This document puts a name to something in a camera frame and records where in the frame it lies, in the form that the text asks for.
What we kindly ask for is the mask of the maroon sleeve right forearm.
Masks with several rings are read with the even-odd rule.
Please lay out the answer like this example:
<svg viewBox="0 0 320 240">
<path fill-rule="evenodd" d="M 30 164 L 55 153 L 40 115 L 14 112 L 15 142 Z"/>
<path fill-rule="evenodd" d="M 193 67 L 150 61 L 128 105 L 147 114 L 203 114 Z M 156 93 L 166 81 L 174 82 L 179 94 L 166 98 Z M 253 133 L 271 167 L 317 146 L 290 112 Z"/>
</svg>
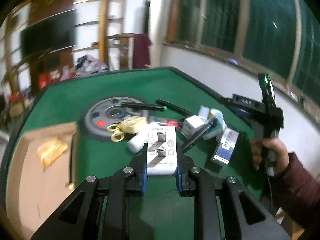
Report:
<svg viewBox="0 0 320 240">
<path fill-rule="evenodd" d="M 300 239 L 319 239 L 319 181 L 303 167 L 295 153 L 283 172 L 270 178 L 273 201 L 299 224 Z"/>
</svg>

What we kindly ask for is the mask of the person's right hand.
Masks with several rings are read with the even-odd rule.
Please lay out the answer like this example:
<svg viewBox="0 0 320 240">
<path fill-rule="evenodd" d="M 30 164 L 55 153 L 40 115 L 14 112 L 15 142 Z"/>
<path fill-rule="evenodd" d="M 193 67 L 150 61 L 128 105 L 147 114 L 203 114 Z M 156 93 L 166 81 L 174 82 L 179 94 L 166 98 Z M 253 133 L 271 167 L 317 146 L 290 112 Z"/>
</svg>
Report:
<svg viewBox="0 0 320 240">
<path fill-rule="evenodd" d="M 263 160 L 261 156 L 263 146 L 276 153 L 276 166 L 274 167 L 275 174 L 283 172 L 287 168 L 290 160 L 289 153 L 286 146 L 280 139 L 268 138 L 264 139 L 263 141 L 257 141 L 253 139 L 251 141 L 251 145 L 253 166 L 256 170 L 259 169 L 259 165 Z"/>
</svg>

